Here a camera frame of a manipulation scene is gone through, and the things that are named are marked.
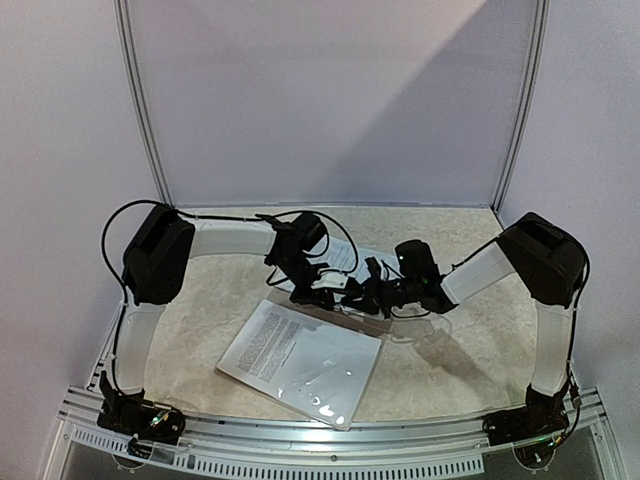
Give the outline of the white paper stack remainder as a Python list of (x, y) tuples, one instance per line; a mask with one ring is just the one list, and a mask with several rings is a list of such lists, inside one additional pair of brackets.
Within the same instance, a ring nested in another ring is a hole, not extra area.
[(355, 253), (348, 241), (335, 237), (330, 238), (328, 251), (321, 257), (321, 263), (327, 263), (331, 268), (339, 271), (350, 271), (349, 275), (354, 277), (358, 282), (364, 282), (369, 277), (369, 271), (366, 266), (366, 259), (374, 257), (381, 268), (388, 265), (395, 273), (391, 272), (392, 278), (399, 275), (398, 259), (394, 254), (387, 254), (368, 248), (357, 248), (358, 266), (355, 270), (351, 268), (355, 265)]

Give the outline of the brown plastic folder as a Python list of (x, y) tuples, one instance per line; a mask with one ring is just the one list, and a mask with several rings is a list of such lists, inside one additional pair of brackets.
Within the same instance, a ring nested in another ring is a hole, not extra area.
[(277, 288), (273, 288), (266, 299), (295, 312), (374, 338), (382, 338), (392, 330), (391, 320), (376, 320), (360, 313), (343, 312), (340, 309), (328, 311), (317, 306), (298, 305), (290, 301), (288, 292)]

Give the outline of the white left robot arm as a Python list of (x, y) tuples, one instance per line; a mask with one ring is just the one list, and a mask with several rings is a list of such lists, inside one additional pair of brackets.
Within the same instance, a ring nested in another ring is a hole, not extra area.
[(128, 434), (148, 426), (146, 408), (132, 398), (144, 396), (144, 364), (159, 316), (180, 292), (190, 259), (261, 256), (292, 282), (292, 302), (326, 310), (335, 305), (333, 293), (318, 283), (320, 266), (307, 256), (327, 233), (318, 215), (302, 212), (283, 222), (269, 214), (197, 216), (156, 201), (147, 204), (151, 210), (123, 253), (122, 271), (114, 275), (123, 307), (111, 365), (100, 380), (104, 397), (114, 400), (108, 410), (111, 419)]

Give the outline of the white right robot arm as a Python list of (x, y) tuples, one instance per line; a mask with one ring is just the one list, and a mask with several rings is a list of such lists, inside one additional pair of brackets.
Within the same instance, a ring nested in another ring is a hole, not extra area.
[(366, 261), (368, 274), (352, 282), (343, 306), (391, 317), (416, 305), (449, 313), (505, 283), (518, 287), (535, 318), (532, 376), (523, 406), (486, 418), (490, 432), (520, 428), (527, 436), (560, 430), (568, 420), (563, 406), (569, 392), (570, 361), (577, 309), (590, 273), (585, 247), (570, 233), (529, 212), (494, 238), (442, 271), (430, 245), (408, 240), (395, 248), (396, 274), (384, 278), (381, 261)]

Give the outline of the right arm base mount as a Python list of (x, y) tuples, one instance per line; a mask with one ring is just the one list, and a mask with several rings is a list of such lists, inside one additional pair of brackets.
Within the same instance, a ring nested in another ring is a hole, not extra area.
[(570, 424), (562, 402), (534, 402), (485, 415), (482, 430), (491, 446), (531, 440), (556, 448), (573, 433), (575, 425)]

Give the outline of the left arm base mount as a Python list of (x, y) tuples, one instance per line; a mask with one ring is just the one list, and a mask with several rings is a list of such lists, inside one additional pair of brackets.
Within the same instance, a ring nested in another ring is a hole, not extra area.
[(186, 428), (186, 417), (171, 405), (154, 403), (144, 393), (125, 395), (111, 386), (105, 372), (99, 380), (103, 395), (97, 426), (129, 436), (126, 453), (147, 460), (156, 443), (176, 446)]

